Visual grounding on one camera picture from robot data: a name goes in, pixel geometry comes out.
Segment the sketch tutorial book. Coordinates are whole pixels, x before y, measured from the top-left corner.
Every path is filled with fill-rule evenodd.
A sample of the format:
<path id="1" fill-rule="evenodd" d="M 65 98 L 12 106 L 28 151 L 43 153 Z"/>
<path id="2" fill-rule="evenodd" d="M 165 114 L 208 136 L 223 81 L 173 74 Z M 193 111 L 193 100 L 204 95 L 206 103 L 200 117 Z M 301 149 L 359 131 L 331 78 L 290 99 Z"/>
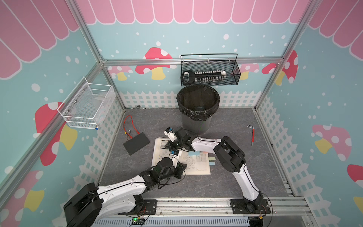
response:
<path id="1" fill-rule="evenodd" d="M 165 145 L 170 141 L 168 138 L 156 138 L 154 144 L 154 152 L 151 166 L 156 164 L 164 157 L 172 158 L 170 152 Z M 202 176 L 210 175 L 209 156 L 208 153 L 200 152 L 199 156 L 189 156 L 188 152 L 181 151 L 181 155 L 177 159 L 182 164 L 187 164 L 186 175 L 187 176 Z"/>

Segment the light blue sticky note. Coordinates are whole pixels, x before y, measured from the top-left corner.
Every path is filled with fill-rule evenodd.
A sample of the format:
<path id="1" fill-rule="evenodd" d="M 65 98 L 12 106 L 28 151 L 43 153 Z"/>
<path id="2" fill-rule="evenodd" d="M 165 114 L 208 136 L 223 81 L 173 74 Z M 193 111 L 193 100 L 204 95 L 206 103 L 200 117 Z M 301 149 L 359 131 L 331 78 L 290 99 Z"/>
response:
<path id="1" fill-rule="evenodd" d="M 188 155 L 189 156 L 199 156 L 200 152 L 199 151 L 190 151 L 190 152 L 188 152 Z"/>

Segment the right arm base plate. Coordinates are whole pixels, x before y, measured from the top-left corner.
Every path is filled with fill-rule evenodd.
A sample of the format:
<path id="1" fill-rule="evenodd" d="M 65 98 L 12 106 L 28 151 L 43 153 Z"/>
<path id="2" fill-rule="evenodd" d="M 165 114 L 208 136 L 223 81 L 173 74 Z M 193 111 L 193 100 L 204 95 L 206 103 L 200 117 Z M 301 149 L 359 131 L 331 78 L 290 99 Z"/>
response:
<path id="1" fill-rule="evenodd" d="M 271 213 L 271 207 L 267 199 L 263 199 L 257 208 L 250 202 L 247 203 L 244 199 L 231 199 L 230 207 L 232 208 L 233 214 L 256 214 L 264 216 Z"/>

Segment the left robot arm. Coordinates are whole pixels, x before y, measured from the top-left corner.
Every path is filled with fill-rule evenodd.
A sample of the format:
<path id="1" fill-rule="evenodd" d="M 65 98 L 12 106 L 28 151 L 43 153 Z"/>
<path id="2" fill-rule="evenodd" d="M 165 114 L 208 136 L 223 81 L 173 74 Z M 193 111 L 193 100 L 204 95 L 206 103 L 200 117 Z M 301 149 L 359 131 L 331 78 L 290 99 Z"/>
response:
<path id="1" fill-rule="evenodd" d="M 142 194 L 164 186 L 171 177 L 181 181 L 187 165 L 177 158 L 162 158 L 156 166 L 139 175 L 112 185 L 88 183 L 63 206 L 68 227 L 90 227 L 95 221 L 118 213 L 138 213 L 144 201 Z"/>

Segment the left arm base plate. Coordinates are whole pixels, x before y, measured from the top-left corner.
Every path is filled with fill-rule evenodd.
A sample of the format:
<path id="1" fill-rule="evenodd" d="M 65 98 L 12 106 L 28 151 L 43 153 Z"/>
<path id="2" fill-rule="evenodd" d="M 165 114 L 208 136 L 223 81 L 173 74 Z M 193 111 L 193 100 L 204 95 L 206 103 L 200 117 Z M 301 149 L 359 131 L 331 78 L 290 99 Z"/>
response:
<path id="1" fill-rule="evenodd" d="M 118 213 L 118 215 L 143 215 L 143 214 L 150 214 L 155 215 L 156 214 L 156 208 L 157 208 L 157 200 L 144 200 L 142 202 L 137 202 L 136 207 L 128 213 Z"/>

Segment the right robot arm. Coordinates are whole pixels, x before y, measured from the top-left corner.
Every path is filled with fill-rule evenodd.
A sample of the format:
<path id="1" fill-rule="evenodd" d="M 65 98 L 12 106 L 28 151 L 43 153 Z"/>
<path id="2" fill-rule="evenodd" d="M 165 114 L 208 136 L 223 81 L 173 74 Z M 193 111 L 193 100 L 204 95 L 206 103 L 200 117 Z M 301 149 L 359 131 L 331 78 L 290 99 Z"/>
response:
<path id="1" fill-rule="evenodd" d="M 182 127 L 173 130 L 168 127 L 164 134 L 170 139 L 166 148 L 175 154 L 176 151 L 200 151 L 215 154 L 222 167 L 231 172 L 241 187 L 243 201 L 249 209 L 259 209 L 263 194 L 254 184 L 246 165 L 244 152 L 225 136 L 222 139 L 206 139 L 189 135 Z"/>

